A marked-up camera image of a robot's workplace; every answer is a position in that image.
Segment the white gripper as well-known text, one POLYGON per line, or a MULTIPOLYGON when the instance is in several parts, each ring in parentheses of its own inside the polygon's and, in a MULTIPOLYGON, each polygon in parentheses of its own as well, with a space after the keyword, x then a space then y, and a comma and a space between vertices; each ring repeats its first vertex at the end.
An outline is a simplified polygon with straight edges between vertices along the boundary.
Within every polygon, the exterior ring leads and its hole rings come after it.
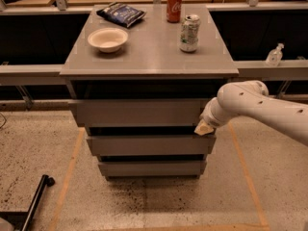
POLYGON ((222 109, 215 97, 206 104, 200 118, 194 132, 199 136, 204 136, 213 133, 214 128, 225 125, 229 120, 229 115, 222 109))

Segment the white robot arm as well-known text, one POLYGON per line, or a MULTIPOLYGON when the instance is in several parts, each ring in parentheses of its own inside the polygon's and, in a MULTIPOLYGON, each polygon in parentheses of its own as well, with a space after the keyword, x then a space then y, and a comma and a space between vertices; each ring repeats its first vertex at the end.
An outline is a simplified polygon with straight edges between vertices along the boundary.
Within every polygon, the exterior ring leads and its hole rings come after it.
POLYGON ((224 126, 234 117, 247 116, 308 145, 308 106, 269 97, 261 81, 232 82, 223 85, 200 115, 194 132, 203 136, 224 126))

